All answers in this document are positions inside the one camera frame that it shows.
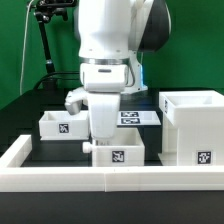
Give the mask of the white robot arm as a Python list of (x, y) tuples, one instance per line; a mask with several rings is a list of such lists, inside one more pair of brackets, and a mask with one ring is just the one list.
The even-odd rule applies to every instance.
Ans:
[(80, 78), (88, 92), (91, 135), (114, 136), (130, 53), (159, 50), (171, 19), (165, 0), (79, 0)]

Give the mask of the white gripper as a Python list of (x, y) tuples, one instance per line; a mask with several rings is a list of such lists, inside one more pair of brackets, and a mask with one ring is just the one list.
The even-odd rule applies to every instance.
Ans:
[(92, 138), (95, 140), (111, 139), (117, 126), (120, 95), (89, 93), (87, 100)]

